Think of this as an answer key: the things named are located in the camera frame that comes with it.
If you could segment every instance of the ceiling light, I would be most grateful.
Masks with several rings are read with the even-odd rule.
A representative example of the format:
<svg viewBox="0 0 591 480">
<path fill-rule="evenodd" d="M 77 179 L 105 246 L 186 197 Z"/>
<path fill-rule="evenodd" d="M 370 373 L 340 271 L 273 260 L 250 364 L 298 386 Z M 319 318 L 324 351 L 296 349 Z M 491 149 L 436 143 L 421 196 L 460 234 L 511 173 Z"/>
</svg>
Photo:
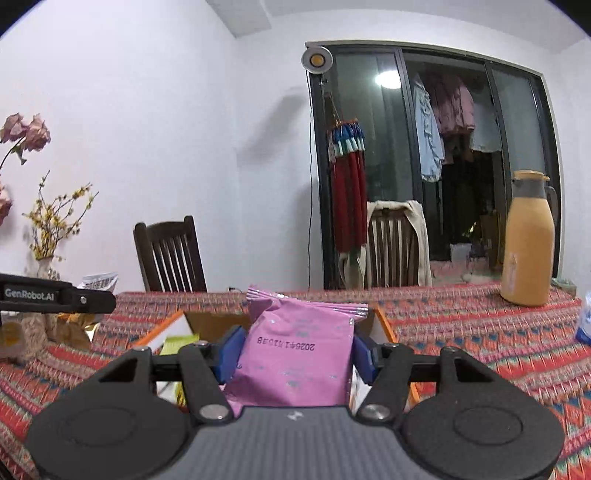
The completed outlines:
<svg viewBox="0 0 591 480">
<path fill-rule="evenodd" d="M 376 76 L 375 83 L 384 88 L 398 89 L 402 87 L 398 70 L 386 70 L 380 73 Z"/>
</svg>

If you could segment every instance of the light blue shirt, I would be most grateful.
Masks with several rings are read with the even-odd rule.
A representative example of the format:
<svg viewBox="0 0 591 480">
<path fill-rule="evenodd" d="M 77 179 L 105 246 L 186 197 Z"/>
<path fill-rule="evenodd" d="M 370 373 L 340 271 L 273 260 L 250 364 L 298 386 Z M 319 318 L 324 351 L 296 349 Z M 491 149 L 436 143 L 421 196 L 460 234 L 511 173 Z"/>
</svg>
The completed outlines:
<svg viewBox="0 0 591 480">
<path fill-rule="evenodd" d="M 414 118 L 417 124 L 418 154 L 421 159 L 421 177 L 425 181 L 441 178 L 441 162 L 445 158 L 435 114 L 429 94 L 417 75 L 413 78 Z"/>
</svg>

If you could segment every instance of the patterned tablecloth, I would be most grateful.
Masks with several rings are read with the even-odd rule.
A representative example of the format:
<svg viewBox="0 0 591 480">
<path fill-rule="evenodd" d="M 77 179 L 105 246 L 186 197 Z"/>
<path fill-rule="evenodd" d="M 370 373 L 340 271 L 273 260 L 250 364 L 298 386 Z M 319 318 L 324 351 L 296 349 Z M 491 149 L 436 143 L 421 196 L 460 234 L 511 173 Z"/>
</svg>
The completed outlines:
<svg viewBox="0 0 591 480">
<path fill-rule="evenodd" d="M 591 348 L 573 341 L 580 301 L 552 290 L 535 309 L 505 302 L 496 284 L 293 294 L 380 306 L 399 341 L 438 354 L 456 345 L 543 402 L 567 441 L 556 480 L 591 479 Z M 124 293 L 95 333 L 91 352 L 49 344 L 35 360 L 0 364 L 0 460 L 18 478 L 38 478 L 22 441 L 32 416 L 92 375 L 178 309 L 244 312 L 242 293 Z M 420 384 L 423 397 L 434 386 Z"/>
</svg>

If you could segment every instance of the pink snack packet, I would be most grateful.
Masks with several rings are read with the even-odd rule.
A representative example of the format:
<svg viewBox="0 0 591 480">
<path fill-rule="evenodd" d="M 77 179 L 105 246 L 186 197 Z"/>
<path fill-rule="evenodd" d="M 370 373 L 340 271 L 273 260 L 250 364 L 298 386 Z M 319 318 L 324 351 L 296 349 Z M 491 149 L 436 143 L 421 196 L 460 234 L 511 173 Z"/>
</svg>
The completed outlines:
<svg viewBox="0 0 591 480">
<path fill-rule="evenodd" d="M 242 405 L 347 404 L 353 327 L 368 306 L 302 301 L 253 287 L 246 299 L 253 324 L 224 389 L 235 414 Z"/>
</svg>

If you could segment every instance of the sliding glass door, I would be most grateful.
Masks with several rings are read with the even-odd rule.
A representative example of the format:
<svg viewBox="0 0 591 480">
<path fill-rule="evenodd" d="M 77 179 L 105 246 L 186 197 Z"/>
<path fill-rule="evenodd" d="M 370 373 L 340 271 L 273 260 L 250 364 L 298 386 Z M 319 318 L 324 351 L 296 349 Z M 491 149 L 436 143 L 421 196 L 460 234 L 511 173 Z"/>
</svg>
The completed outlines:
<svg viewBox="0 0 591 480">
<path fill-rule="evenodd" d="M 368 200 L 414 199 L 423 205 L 431 260 L 449 261 L 452 245 L 471 243 L 486 249 L 490 268 L 498 270 L 512 199 L 512 172 L 542 171 L 550 177 L 560 201 L 557 146 L 541 78 L 469 54 L 429 48 L 327 48 L 335 58 L 333 67 L 322 76 L 311 76 L 325 288 L 340 284 L 335 268 L 326 148 L 326 132 L 339 120 L 357 119 L 365 133 Z M 436 174 L 429 169 L 430 174 L 425 174 L 419 145 L 429 132 L 422 129 L 427 127 L 423 125 L 424 112 L 415 108 L 415 99 L 421 98 L 416 87 L 420 85 L 426 94 L 422 98 L 433 106 L 438 101 L 434 97 L 449 87 L 450 81 L 469 91 L 473 118 L 455 118 L 452 123 L 459 123 L 442 125 L 439 115 L 445 115 L 447 105 L 442 111 L 435 108 L 435 133 L 440 134 L 437 145 L 441 148 L 435 152 L 435 143 L 431 142 L 431 156 L 435 158 L 428 159 L 429 168 L 433 168 L 434 160 Z M 483 231 L 485 224 L 488 233 Z M 555 275 L 560 220 L 556 231 Z M 491 235 L 498 246 L 494 262 L 490 262 L 488 253 Z"/>
</svg>

